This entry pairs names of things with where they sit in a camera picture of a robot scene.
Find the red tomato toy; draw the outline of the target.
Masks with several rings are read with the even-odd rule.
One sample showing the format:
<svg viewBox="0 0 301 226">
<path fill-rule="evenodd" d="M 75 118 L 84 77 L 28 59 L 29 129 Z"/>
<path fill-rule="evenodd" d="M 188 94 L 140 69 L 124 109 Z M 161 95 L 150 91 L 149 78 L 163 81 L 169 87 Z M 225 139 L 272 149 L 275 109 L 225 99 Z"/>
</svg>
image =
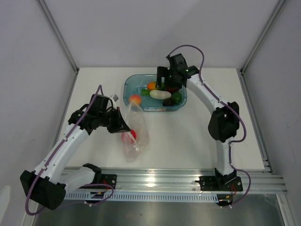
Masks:
<svg viewBox="0 0 301 226">
<path fill-rule="evenodd" d="M 121 134 L 121 140 L 123 143 L 133 144 L 136 140 L 136 132 L 131 130 L 130 132 L 123 132 Z"/>
</svg>

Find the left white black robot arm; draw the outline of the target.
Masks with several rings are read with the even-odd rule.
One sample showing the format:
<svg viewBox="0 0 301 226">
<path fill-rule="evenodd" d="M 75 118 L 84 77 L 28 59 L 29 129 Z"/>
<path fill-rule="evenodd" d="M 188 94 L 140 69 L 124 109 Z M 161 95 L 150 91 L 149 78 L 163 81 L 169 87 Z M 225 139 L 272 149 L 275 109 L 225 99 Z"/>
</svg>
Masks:
<svg viewBox="0 0 301 226">
<path fill-rule="evenodd" d="M 104 188 L 114 190 L 114 186 L 103 180 L 101 168 L 86 163 L 79 170 L 63 177 L 62 172 L 93 130 L 106 127 L 109 133 L 129 132 L 119 107 L 94 108 L 83 105 L 74 112 L 62 138 L 53 147 L 47 157 L 33 170 L 25 170 L 20 181 L 26 195 L 26 212 L 29 200 L 33 200 L 49 210 L 57 209 L 65 196 L 79 188 Z"/>
</svg>

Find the green lime toy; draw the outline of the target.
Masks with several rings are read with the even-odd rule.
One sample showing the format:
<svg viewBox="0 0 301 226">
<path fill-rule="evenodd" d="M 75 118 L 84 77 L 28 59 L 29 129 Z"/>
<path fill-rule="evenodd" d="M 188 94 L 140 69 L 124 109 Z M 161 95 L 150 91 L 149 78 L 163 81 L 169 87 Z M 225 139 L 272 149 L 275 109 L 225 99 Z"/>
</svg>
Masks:
<svg viewBox="0 0 301 226">
<path fill-rule="evenodd" d="M 180 92 L 174 92 L 171 95 L 171 99 L 174 102 L 175 105 L 179 105 L 182 102 L 182 95 Z"/>
</svg>

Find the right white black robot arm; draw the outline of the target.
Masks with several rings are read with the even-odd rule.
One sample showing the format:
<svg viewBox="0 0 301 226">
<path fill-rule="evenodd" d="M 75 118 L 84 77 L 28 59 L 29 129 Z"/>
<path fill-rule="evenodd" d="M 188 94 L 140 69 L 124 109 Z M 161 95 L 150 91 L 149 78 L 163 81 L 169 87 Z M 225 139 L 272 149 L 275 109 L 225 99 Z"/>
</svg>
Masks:
<svg viewBox="0 0 301 226">
<path fill-rule="evenodd" d="M 239 129 L 239 106 L 236 102 L 227 103 L 202 78 L 201 72 L 191 66 L 182 70 L 172 70 L 167 67 L 157 67 L 157 86 L 164 85 L 192 91 L 206 106 L 211 114 L 208 124 L 210 136 L 216 141 L 217 165 L 215 168 L 215 186 L 225 190 L 231 186 L 237 176 L 231 162 L 231 142 Z"/>
</svg>

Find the dark brown mangosteen toy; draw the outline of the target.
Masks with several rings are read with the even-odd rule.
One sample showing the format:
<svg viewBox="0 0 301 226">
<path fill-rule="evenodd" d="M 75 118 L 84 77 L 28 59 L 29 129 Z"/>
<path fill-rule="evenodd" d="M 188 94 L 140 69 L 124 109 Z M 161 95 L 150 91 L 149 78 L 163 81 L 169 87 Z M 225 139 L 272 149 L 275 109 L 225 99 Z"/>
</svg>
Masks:
<svg viewBox="0 0 301 226">
<path fill-rule="evenodd" d="M 164 107 L 166 107 L 166 106 L 174 106 L 174 101 L 171 98 L 169 98 L 169 99 L 164 100 L 163 103 L 162 103 L 162 105 Z"/>
</svg>

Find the orange peach toy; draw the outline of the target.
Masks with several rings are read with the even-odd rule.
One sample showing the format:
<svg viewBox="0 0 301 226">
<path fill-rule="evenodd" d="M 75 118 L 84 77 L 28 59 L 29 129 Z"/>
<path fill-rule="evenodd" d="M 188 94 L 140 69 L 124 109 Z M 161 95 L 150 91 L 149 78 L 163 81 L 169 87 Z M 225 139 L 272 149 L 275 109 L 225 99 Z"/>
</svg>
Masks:
<svg viewBox="0 0 301 226">
<path fill-rule="evenodd" d="M 128 102 L 131 103 L 131 102 L 134 102 L 136 103 L 137 105 L 141 105 L 142 103 L 142 98 L 140 95 L 131 95 L 129 98 L 128 98 Z"/>
</svg>

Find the clear zip top bag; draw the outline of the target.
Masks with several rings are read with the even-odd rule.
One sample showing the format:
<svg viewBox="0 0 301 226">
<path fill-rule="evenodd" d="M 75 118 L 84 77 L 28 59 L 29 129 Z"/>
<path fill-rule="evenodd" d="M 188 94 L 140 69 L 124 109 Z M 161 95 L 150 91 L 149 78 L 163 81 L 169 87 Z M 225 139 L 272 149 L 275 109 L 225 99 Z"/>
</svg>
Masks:
<svg viewBox="0 0 301 226">
<path fill-rule="evenodd" d="M 123 152 L 127 162 L 135 161 L 145 151 L 150 142 L 149 130 L 142 108 L 134 102 L 129 103 L 125 111 L 125 122 L 136 132 L 133 144 L 123 143 Z"/>
</svg>

